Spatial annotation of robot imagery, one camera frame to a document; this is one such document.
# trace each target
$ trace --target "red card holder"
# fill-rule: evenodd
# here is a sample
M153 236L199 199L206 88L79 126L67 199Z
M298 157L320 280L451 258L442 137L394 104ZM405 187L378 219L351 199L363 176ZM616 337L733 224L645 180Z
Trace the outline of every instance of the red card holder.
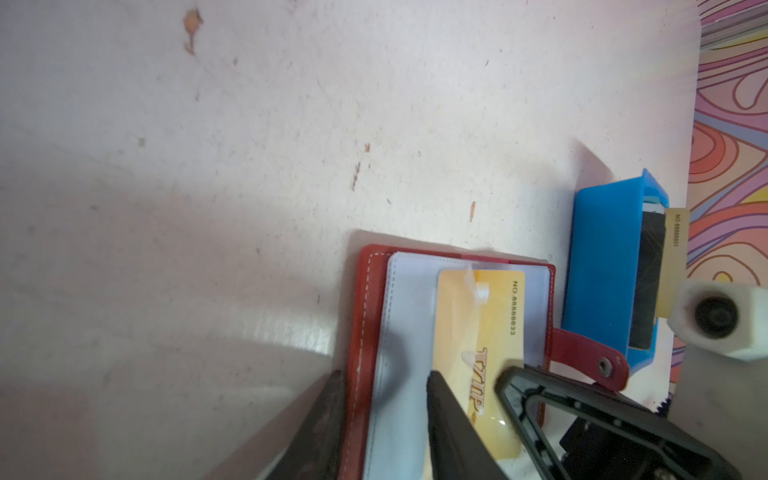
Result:
M609 386L607 387L610 389L623 389L626 385L629 366L623 354L586 337L552 327L554 265L471 253L448 253L385 245L368 245L360 250L357 264L352 335L346 374L346 418L339 480L360 480L362 477L366 440L368 439L373 378L376 371L376 353L379 348L379 330L386 287L387 265L389 258L397 252L422 253L489 263L546 266L550 270L550 281L544 367L549 369L550 361L554 360L566 363L592 379L596 379L595 376L601 376L598 368L599 359L607 355L613 364L612 379L610 381L605 378L602 381L596 380L603 383L604 386L605 382L608 382Z

